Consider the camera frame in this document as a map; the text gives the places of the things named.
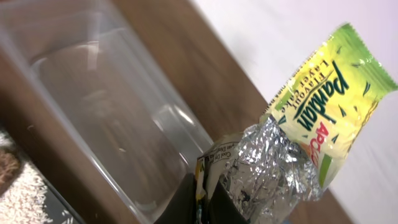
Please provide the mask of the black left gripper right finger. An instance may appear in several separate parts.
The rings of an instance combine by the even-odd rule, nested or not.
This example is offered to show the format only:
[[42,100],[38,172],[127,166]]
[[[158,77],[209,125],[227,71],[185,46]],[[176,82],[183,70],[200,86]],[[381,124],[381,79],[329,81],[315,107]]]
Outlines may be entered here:
[[208,204],[206,217],[209,224],[247,224],[219,182]]

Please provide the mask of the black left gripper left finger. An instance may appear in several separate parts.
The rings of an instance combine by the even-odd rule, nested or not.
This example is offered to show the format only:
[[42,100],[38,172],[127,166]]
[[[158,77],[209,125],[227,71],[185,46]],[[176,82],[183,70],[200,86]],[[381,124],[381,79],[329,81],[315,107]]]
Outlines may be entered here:
[[187,174],[181,181],[161,216],[155,224],[193,224],[195,221],[195,192],[196,182],[194,174]]

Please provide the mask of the green snack wrapper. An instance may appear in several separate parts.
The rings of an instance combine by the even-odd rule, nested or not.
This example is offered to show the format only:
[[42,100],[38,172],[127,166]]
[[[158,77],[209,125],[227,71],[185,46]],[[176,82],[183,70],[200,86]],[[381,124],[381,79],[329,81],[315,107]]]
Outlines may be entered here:
[[196,223],[219,182],[247,223],[282,223],[320,199],[379,102],[397,83],[351,24],[322,43],[254,124],[197,160]]

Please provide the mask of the white rice pile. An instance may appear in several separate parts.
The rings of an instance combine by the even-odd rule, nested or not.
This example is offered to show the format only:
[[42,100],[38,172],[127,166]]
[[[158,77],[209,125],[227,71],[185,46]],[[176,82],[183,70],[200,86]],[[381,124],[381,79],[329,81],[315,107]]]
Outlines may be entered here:
[[1,223],[52,223],[45,211],[45,194],[48,187],[42,176],[27,162],[16,143],[7,133],[1,133],[1,149],[13,153],[21,168],[9,188],[1,195]]

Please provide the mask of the brown food scrap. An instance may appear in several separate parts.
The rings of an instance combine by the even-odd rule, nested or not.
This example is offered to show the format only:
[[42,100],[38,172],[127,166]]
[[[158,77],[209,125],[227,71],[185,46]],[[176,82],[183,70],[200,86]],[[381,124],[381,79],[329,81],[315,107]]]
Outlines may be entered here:
[[1,149],[1,195],[12,184],[20,168],[20,160],[13,153]]

